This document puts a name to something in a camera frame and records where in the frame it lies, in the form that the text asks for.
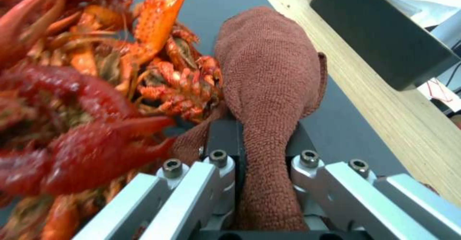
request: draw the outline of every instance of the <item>white paper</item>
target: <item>white paper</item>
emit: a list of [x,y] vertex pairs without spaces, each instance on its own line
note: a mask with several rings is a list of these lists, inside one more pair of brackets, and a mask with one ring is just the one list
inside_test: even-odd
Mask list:
[[418,90],[428,99],[438,99],[453,112],[461,110],[461,99],[453,91],[445,87],[438,79],[432,78],[418,87]]
[[461,8],[461,0],[388,0],[421,27],[439,25]]

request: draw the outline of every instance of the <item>wooden board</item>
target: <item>wooden board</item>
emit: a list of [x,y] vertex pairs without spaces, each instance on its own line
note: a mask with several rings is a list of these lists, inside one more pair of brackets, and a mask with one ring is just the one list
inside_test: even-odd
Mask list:
[[328,72],[418,180],[461,207],[461,130],[418,91],[398,92],[310,8],[310,0],[269,0],[328,56]]

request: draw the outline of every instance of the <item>cooked crawfish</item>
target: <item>cooked crawfish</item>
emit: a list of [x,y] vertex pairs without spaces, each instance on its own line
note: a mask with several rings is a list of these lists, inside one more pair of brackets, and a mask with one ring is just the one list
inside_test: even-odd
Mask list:
[[0,18],[0,72],[16,64],[64,10],[64,0],[23,0]]
[[221,99],[220,90],[214,80],[209,82],[209,76],[189,68],[175,71],[169,62],[151,65],[139,77],[139,82],[144,81],[146,86],[138,86],[142,95],[138,100],[160,99],[163,103],[157,108],[141,105],[140,109],[147,115],[181,115],[183,119],[199,123],[205,117],[204,110]]
[[170,37],[184,0],[145,0],[135,27],[134,44],[124,45],[128,53],[121,59],[121,83],[117,89],[127,94],[133,66],[148,63],[159,53]]
[[72,68],[15,68],[0,77],[0,89],[17,89],[30,103],[47,90],[64,103],[75,99],[97,120],[72,128],[46,148],[1,156],[0,189],[7,194],[60,195],[96,188],[165,156],[174,142],[169,138],[153,145],[148,139],[173,125],[172,119],[137,118],[134,106],[109,84]]

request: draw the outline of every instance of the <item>hex socket screw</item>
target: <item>hex socket screw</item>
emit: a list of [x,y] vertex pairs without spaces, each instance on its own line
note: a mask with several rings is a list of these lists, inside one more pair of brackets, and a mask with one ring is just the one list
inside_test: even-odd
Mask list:
[[168,179],[175,179],[183,173],[183,163],[179,159],[168,159],[162,165],[163,174]]
[[370,174],[370,166],[368,166],[368,163],[363,160],[352,159],[349,161],[349,167],[365,179]]
[[301,152],[300,161],[301,164],[307,168],[316,168],[318,167],[318,161],[320,157],[318,153],[313,150],[304,150]]
[[209,158],[210,163],[214,164],[218,168],[222,168],[227,165],[227,153],[224,150],[212,151]]

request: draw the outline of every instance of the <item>towel-wrapped object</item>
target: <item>towel-wrapped object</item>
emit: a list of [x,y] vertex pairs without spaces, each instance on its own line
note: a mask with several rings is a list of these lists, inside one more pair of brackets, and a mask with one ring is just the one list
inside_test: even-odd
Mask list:
[[224,76],[225,105],[178,138],[173,154],[191,164],[206,140],[209,122],[227,108],[243,124],[247,171],[235,227],[243,230],[305,230],[288,178],[285,148],[296,123],[320,104],[326,57],[303,29],[269,8],[227,20],[216,58]]

